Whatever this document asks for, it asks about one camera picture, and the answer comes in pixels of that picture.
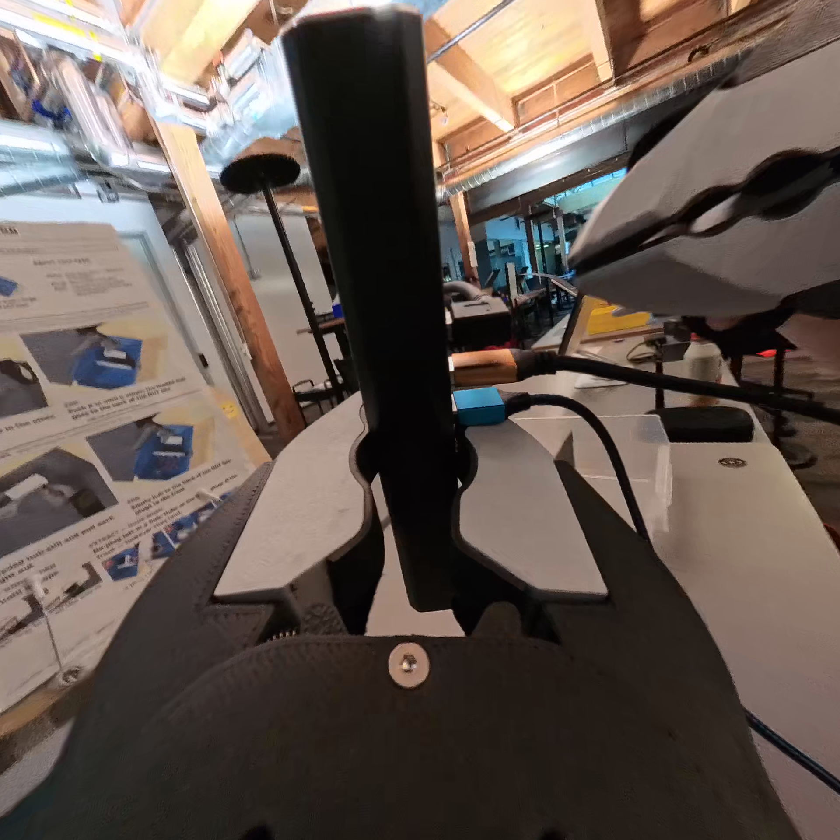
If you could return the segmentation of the clear plastic bin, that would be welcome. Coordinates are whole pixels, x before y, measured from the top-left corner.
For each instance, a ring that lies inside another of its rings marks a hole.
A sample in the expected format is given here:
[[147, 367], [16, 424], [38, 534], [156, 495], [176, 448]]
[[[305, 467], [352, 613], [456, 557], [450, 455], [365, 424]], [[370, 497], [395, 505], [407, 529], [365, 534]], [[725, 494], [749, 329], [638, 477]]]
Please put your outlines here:
[[[673, 473], [670, 444], [653, 415], [604, 416], [626, 469], [648, 535], [658, 539], [669, 530]], [[531, 434], [555, 458], [571, 464], [626, 523], [632, 519], [615, 470], [600, 438], [577, 416], [534, 421]]]

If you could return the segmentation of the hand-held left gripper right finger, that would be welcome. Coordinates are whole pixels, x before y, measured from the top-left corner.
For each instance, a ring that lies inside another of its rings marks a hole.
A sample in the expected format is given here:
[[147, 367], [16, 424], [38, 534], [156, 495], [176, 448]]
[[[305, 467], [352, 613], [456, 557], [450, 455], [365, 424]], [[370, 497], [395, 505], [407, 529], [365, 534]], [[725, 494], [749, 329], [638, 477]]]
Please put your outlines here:
[[514, 422], [467, 427], [465, 448], [453, 525], [461, 550], [541, 601], [605, 600], [550, 451]]

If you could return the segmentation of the wooden support post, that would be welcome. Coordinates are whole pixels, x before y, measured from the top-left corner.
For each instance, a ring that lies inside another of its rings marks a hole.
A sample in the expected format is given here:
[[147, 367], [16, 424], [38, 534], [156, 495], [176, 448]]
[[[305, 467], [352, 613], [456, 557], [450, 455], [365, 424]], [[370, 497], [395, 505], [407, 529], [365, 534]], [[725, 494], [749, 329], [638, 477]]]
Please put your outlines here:
[[198, 236], [244, 332], [256, 378], [275, 420], [280, 441], [288, 445], [305, 429], [305, 423], [196, 135], [184, 125], [156, 119], [151, 123]]

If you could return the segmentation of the silver ceiling pipes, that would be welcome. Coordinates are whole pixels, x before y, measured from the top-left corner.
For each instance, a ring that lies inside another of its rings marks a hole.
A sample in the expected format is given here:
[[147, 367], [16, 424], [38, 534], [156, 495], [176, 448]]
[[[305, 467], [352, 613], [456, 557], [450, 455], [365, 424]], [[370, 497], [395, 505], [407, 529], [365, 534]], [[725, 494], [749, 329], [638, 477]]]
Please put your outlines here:
[[106, 22], [63, 27], [61, 19], [2, 7], [2, 93], [17, 119], [2, 126], [2, 194], [41, 182], [68, 183], [87, 159], [110, 175], [155, 191], [175, 180], [165, 154], [133, 141], [104, 86], [82, 64], [97, 63], [159, 123], [188, 128], [210, 177], [259, 140], [280, 140], [298, 124], [283, 49], [245, 28], [210, 76], [188, 85], [162, 72], [155, 53], [129, 29]]

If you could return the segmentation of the black pole stand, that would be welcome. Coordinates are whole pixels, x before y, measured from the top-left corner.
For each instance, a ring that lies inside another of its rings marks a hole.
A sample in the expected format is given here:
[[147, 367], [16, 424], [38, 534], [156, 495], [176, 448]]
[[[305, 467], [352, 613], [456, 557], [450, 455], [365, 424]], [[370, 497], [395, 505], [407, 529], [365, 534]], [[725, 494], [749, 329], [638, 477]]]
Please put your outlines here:
[[309, 227], [299, 218], [290, 237], [275, 197], [300, 175], [297, 161], [271, 152], [237, 158], [223, 169], [220, 181], [232, 194], [265, 200], [270, 221], [246, 223], [245, 243], [256, 246], [258, 267], [264, 270], [255, 294], [293, 391], [300, 384], [310, 402], [341, 402], [343, 385], [310, 296], [316, 291], [317, 302], [325, 303], [328, 289]]

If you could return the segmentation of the black usb hub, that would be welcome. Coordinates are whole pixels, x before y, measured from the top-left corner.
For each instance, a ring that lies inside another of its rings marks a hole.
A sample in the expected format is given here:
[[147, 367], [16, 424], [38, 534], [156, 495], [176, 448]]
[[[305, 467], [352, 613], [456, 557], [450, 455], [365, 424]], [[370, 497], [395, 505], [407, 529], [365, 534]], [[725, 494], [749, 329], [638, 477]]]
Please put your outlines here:
[[348, 8], [300, 17], [281, 45], [408, 600], [449, 609], [456, 444], [424, 20]]

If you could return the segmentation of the yellow plastic bin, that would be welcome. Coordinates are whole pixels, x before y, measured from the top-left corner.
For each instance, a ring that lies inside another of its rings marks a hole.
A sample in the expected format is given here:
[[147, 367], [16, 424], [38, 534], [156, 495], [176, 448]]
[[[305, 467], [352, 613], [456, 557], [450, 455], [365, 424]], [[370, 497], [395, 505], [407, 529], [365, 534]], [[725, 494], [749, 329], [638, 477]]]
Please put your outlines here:
[[602, 336], [612, 333], [624, 333], [645, 329], [651, 322], [652, 315], [646, 311], [625, 312], [619, 307], [600, 304], [590, 313], [586, 334]]

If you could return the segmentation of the ribbed silver ventilation duct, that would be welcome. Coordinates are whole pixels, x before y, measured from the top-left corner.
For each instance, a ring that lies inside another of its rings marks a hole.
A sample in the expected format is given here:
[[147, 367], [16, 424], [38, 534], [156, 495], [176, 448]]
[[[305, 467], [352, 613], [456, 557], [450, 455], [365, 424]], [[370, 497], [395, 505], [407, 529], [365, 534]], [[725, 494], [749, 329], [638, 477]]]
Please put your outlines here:
[[558, 136], [550, 140], [543, 140], [528, 150], [520, 151], [511, 158], [479, 169], [474, 174], [461, 176], [451, 182], [439, 183], [436, 190], [437, 204], [444, 205], [457, 194], [494, 182], [504, 175], [509, 175], [564, 151], [579, 141], [588, 140], [599, 133], [629, 123], [659, 106], [707, 88], [713, 81], [723, 78], [744, 60], [744, 57], [754, 49], [755, 43], [755, 38], [744, 38], [734, 44], [729, 44], [727, 49], [696, 58], [680, 68], [675, 78], [668, 82], [637, 91], [626, 101], [615, 101], [604, 112], [586, 119], [573, 128], [562, 130]]

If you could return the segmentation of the black chair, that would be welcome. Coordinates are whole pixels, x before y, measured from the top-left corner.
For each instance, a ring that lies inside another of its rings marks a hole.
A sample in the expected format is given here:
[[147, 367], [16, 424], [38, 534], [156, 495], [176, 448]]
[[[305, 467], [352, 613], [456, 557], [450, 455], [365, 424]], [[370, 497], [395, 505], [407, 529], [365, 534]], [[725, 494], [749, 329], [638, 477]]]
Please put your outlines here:
[[747, 444], [754, 438], [751, 414], [734, 406], [678, 406], [656, 412], [671, 444]]

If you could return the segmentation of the wooden display board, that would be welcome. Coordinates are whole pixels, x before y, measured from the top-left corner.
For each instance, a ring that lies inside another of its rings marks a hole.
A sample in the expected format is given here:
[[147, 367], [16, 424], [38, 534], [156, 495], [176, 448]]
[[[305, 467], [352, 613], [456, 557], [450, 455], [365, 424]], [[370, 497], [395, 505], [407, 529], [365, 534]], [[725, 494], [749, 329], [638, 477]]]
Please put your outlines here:
[[209, 395], [2, 458], [2, 748], [50, 732], [161, 567], [268, 454]]

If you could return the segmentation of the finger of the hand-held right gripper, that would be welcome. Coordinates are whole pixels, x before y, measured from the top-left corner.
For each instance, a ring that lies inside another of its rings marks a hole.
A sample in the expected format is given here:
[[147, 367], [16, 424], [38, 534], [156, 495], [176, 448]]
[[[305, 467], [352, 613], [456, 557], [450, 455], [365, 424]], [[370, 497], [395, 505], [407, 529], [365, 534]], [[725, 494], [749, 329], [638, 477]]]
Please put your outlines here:
[[575, 241], [572, 266], [656, 233], [710, 191], [745, 183], [789, 153], [838, 147], [839, 46], [720, 87], [639, 159]]
[[691, 317], [766, 312], [833, 296], [839, 278], [838, 191], [788, 217], [745, 217], [710, 236], [686, 235], [576, 269], [585, 295], [634, 311]]

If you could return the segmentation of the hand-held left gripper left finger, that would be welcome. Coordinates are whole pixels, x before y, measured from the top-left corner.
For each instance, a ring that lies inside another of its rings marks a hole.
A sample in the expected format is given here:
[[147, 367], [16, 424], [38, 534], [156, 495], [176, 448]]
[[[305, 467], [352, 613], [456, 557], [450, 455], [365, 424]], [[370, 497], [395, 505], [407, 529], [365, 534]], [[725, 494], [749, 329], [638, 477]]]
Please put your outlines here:
[[219, 601], [278, 595], [310, 571], [338, 593], [375, 593], [385, 561], [375, 441], [360, 395], [309, 426], [275, 459], [221, 574]]

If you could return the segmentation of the printed instruction sheet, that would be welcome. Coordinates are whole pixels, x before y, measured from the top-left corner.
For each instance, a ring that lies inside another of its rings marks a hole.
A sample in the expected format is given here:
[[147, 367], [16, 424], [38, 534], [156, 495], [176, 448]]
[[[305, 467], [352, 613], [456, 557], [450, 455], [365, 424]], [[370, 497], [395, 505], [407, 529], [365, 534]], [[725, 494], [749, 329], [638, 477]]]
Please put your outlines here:
[[101, 224], [2, 222], [2, 458], [84, 424], [217, 396], [151, 276]]

